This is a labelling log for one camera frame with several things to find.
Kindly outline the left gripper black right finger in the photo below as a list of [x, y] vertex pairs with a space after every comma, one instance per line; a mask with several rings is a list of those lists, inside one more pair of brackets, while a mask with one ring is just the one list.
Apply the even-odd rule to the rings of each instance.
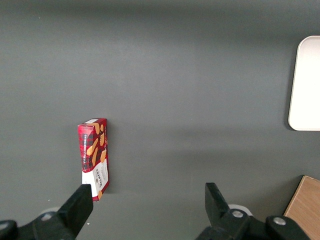
[[211, 226], [198, 240], [308, 240], [291, 218], [271, 215], [264, 222], [239, 208], [230, 208], [215, 183], [205, 184], [205, 210]]

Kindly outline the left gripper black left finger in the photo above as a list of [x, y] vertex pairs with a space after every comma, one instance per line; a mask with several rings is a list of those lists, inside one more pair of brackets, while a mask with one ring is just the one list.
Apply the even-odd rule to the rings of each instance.
[[2, 240], [75, 240], [93, 211], [91, 185], [82, 184], [57, 210], [46, 211], [18, 226], [11, 219], [0, 222]]

